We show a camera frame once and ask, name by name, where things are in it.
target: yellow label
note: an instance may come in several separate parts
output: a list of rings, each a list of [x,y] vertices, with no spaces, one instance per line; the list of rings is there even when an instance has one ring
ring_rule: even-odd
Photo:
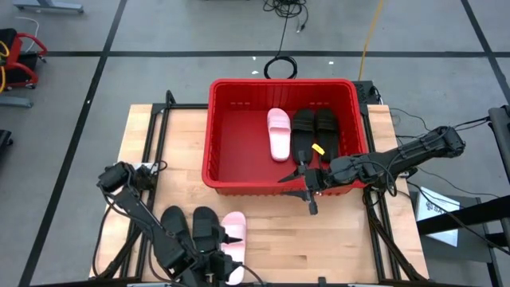
[[[322,148],[320,147],[320,145],[319,145],[319,144],[314,143],[314,144],[312,145],[312,148],[313,148],[314,150],[316,150],[317,152],[319,152],[319,154],[320,154],[320,155],[324,155],[324,149],[322,149]]]

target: yellow cable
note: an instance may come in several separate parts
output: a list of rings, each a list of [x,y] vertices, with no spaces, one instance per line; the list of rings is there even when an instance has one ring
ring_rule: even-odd
[[[365,46],[363,47],[363,54],[361,55],[361,65],[359,66],[358,81],[361,81],[361,75],[363,75],[363,66],[365,65],[365,54],[367,53],[368,44],[370,44],[370,38],[374,33],[375,23],[377,22],[377,18],[379,17],[379,13],[381,12],[382,9],[383,0],[379,0],[377,10],[375,11],[374,18],[372,19],[372,24],[370,25],[370,30],[368,31],[367,39],[365,40]]]
[[[8,58],[9,57],[9,48],[7,48],[6,43],[0,41],[0,45],[3,46],[3,49],[6,51],[5,53],[0,53],[1,57]],[[2,84],[0,85],[0,93],[3,92],[3,89],[6,87],[6,69],[2,66],[0,67],[0,71],[2,73]]]

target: pink sandal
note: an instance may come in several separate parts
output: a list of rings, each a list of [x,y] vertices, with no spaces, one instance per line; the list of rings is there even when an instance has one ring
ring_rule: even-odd
[[[269,144],[271,157],[285,161],[290,154],[290,119],[281,108],[271,108],[268,112]]]
[[[241,242],[235,242],[230,244],[222,243],[222,251],[225,254],[232,256],[232,259],[237,262],[245,264],[245,253],[246,253],[246,217],[239,211],[230,212],[222,220],[222,226],[225,227],[225,232],[231,238],[242,239]],[[231,274],[229,280],[226,282],[227,285],[237,285],[242,282],[245,276],[245,270],[242,267],[238,267]]]

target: red chair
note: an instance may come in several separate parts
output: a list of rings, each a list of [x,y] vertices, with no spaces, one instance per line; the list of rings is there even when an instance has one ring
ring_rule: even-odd
[[[22,53],[22,38],[27,37],[33,40],[41,51]],[[9,48],[10,55],[6,59],[6,87],[27,87],[35,88],[39,77],[34,72],[37,59],[46,63],[44,56],[48,53],[47,48],[39,39],[27,33],[18,33],[15,29],[0,29],[0,41],[3,41]]]

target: black slipper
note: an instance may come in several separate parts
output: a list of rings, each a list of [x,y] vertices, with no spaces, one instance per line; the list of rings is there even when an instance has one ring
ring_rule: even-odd
[[[209,207],[200,206],[193,212],[193,241],[202,253],[219,250],[220,221]]]
[[[329,163],[339,156],[340,129],[338,119],[329,108],[322,108],[316,112],[316,138],[317,144],[324,149],[320,158]]]
[[[191,249],[194,248],[186,217],[179,207],[168,207],[161,216],[161,225],[165,230],[175,234],[181,242],[187,244]]]
[[[294,162],[297,164],[300,164],[301,160],[303,160],[304,163],[310,163],[312,161],[314,136],[313,121],[313,111],[308,108],[298,110],[292,118],[290,147]],[[303,151],[303,159],[300,159],[299,151]]]

